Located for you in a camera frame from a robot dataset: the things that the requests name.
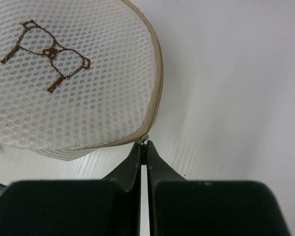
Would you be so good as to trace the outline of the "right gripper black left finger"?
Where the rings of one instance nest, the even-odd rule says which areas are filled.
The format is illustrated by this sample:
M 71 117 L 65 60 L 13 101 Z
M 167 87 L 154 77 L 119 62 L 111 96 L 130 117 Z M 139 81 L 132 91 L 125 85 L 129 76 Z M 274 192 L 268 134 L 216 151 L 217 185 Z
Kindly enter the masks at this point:
M 142 147 L 102 179 L 23 180 L 0 196 L 0 236 L 137 236 Z

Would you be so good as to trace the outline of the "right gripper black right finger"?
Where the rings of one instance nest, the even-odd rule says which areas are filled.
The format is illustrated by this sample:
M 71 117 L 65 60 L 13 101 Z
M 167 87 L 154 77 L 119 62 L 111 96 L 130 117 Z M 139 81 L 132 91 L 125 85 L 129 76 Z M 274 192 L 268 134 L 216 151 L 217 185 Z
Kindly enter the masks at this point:
M 250 180 L 186 180 L 147 143 L 153 236 L 288 236 L 273 192 Z

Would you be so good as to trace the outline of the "beige trimmed mesh laundry bag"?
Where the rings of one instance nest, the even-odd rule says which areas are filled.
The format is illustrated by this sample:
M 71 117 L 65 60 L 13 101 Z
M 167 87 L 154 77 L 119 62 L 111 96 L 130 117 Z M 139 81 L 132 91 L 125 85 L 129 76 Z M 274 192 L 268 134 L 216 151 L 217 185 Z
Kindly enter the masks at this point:
M 156 32 L 128 0 L 0 0 L 0 147 L 74 160 L 148 139 Z

